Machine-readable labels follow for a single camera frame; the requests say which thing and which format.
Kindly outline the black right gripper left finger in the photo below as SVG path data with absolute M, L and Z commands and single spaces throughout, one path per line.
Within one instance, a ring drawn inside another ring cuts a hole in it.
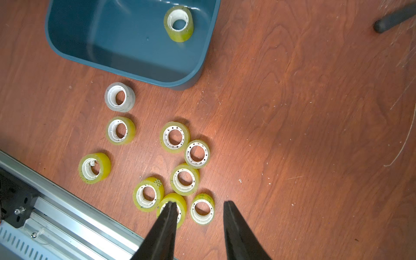
M 131 260 L 173 260 L 177 205 L 169 201 Z

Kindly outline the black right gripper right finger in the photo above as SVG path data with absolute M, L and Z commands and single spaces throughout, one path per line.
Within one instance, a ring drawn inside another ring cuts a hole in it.
M 271 260 L 233 201 L 224 202 L 223 223 L 228 260 Z

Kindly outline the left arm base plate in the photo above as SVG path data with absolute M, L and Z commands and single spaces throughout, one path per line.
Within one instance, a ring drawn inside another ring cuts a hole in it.
M 1 221 L 24 226 L 38 196 L 38 190 L 1 168 Z

